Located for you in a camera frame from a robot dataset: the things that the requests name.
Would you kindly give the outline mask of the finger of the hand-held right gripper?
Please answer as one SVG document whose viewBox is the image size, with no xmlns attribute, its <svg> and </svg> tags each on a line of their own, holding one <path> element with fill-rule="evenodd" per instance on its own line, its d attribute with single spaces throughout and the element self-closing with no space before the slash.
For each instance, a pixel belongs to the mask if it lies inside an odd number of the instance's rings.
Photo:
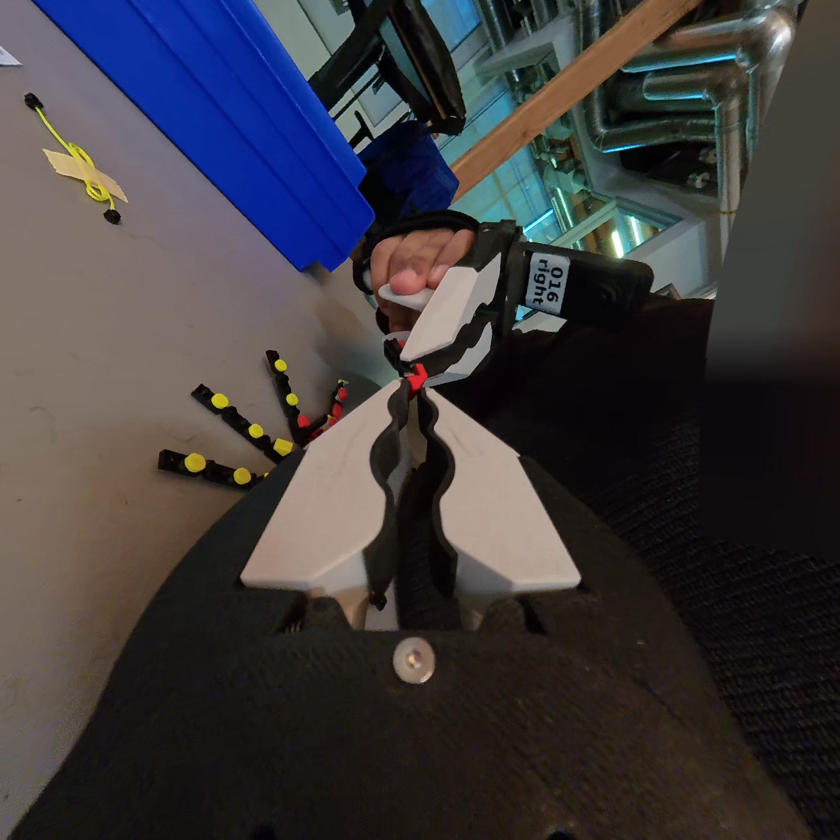
<svg viewBox="0 0 840 840">
<path fill-rule="evenodd" d="M 458 331 L 452 343 L 423 354 L 420 364 L 427 373 L 424 387 L 431 389 L 469 377 L 490 353 L 493 331 L 491 321 L 474 320 Z"/>
<path fill-rule="evenodd" d="M 404 364 L 450 368 L 472 351 L 483 334 L 491 338 L 501 263 L 483 269 L 454 267 L 432 292 L 400 353 Z"/>
</svg>

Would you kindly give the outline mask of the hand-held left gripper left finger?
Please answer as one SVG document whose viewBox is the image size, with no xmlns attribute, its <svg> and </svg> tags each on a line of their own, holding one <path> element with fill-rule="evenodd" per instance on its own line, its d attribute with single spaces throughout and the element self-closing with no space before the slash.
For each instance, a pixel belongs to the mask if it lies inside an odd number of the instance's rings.
<svg viewBox="0 0 840 840">
<path fill-rule="evenodd" d="M 384 386 L 309 445 L 240 575 L 243 585 L 331 596 L 352 629 L 364 629 L 371 584 L 363 550 L 385 519 L 371 451 L 401 384 Z"/>
</svg>

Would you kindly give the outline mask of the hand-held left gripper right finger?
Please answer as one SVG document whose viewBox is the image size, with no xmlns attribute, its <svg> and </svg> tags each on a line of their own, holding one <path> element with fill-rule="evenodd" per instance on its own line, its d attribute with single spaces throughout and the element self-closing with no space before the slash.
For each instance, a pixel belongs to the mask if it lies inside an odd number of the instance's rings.
<svg viewBox="0 0 840 840">
<path fill-rule="evenodd" d="M 438 509 L 465 625 L 477 629 L 509 597 L 579 586 L 581 573 L 519 454 L 436 391 L 419 395 L 431 410 L 428 431 L 453 463 Z"/>
</svg>

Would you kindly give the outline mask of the black and yellow lego spider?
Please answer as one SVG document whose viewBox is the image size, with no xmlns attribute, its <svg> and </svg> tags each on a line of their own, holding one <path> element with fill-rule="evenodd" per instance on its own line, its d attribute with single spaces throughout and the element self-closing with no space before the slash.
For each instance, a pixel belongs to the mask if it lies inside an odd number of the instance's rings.
<svg viewBox="0 0 840 840">
<path fill-rule="evenodd" d="M 300 409 L 299 397 L 291 386 L 287 363 L 275 350 L 267 350 L 265 357 L 280 410 L 287 421 L 287 437 L 272 437 L 260 424 L 248 420 L 224 393 L 205 384 L 193 389 L 191 396 L 202 408 L 220 418 L 237 436 L 257 449 L 273 466 L 278 466 L 295 452 L 306 449 L 316 438 L 340 421 L 348 401 L 350 383 L 344 378 L 339 378 L 330 393 L 327 411 L 309 417 Z M 158 454 L 156 468 L 161 473 L 185 479 L 200 479 L 217 487 L 241 492 L 257 487 L 268 477 L 267 471 L 259 472 L 246 467 L 234 468 L 197 452 L 182 454 L 166 448 Z"/>
</svg>

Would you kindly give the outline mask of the person's right forearm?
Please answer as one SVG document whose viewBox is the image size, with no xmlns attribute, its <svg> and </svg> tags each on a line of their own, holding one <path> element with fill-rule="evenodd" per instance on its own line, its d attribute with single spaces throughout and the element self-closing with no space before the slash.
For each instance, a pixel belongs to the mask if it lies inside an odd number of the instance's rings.
<svg viewBox="0 0 840 840">
<path fill-rule="evenodd" d="M 513 332 L 438 391 L 581 500 L 697 461 L 715 303 L 653 295 L 618 331 Z"/>
</svg>

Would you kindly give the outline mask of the person's right hand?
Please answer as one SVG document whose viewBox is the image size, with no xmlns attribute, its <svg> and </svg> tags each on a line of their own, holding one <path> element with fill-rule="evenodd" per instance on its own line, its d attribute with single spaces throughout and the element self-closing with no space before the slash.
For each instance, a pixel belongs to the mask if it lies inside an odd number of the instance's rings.
<svg viewBox="0 0 840 840">
<path fill-rule="evenodd" d="M 436 289 L 451 267 L 468 254 L 475 239 L 476 234 L 469 229 L 454 232 L 439 228 L 390 237 L 373 248 L 371 287 L 377 304 L 377 321 L 385 327 L 385 333 L 412 330 L 419 314 L 383 299 L 383 286 L 399 296 L 412 296 L 425 288 Z"/>
</svg>

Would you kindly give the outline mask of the dark blue container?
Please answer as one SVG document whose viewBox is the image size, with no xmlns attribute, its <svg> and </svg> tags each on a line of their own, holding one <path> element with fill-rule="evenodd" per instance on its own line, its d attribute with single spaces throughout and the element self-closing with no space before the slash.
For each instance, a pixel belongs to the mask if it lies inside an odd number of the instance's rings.
<svg viewBox="0 0 840 840">
<path fill-rule="evenodd" d="M 450 207 L 459 180 L 441 155 L 426 124 L 399 122 L 359 153 L 365 169 L 360 194 L 385 225 Z"/>
</svg>

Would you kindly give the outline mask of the wooden beam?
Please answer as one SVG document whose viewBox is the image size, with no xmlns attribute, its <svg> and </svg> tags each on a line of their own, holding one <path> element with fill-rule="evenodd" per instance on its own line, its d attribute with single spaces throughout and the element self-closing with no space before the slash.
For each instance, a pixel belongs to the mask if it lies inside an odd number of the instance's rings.
<svg viewBox="0 0 840 840">
<path fill-rule="evenodd" d="M 530 144 L 642 49 L 675 26 L 699 1 L 643 1 L 584 49 L 548 84 L 481 138 L 452 165 L 455 200 Z"/>
</svg>

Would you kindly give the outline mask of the silver ventilation ducts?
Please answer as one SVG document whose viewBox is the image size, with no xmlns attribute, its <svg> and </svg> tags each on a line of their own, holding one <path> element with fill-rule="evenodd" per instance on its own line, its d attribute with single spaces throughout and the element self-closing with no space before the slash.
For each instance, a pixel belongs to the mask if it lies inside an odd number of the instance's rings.
<svg viewBox="0 0 840 840">
<path fill-rule="evenodd" d="M 677 23 L 567 112 L 582 106 L 589 143 L 604 154 L 714 142 L 718 213 L 731 224 L 801 6 L 739 2 L 734 14 Z M 572 59 L 633 10 L 613 13 L 606 27 L 605 7 L 605 2 L 577 3 L 580 43 Z"/>
</svg>

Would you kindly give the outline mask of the black office chair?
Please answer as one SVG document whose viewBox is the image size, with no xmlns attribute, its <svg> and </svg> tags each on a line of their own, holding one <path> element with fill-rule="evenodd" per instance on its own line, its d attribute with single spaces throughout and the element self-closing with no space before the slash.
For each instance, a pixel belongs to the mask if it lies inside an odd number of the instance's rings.
<svg viewBox="0 0 840 840">
<path fill-rule="evenodd" d="M 350 36 L 308 80 L 332 109 L 371 69 L 432 133 L 451 137 L 466 126 L 458 72 L 443 36 L 419 1 L 349 1 Z"/>
</svg>

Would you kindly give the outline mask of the blue plastic bin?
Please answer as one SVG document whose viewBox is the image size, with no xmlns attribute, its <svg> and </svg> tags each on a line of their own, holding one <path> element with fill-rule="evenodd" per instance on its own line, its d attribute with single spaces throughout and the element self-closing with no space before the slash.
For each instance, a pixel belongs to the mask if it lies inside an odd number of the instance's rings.
<svg viewBox="0 0 840 840">
<path fill-rule="evenodd" d="M 35 4 L 294 267 L 350 257 L 364 167 L 253 2 Z"/>
</svg>

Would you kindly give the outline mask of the pale yellow tape strip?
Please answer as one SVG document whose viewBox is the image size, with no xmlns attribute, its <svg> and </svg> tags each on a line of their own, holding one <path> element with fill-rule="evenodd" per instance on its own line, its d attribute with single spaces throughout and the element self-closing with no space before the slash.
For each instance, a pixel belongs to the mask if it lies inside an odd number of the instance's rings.
<svg viewBox="0 0 840 840">
<path fill-rule="evenodd" d="M 58 175 L 81 182 L 93 201 L 108 205 L 117 200 L 126 204 L 129 202 L 121 186 L 109 175 L 99 171 L 88 159 L 47 149 L 43 149 L 43 152 Z"/>
</svg>

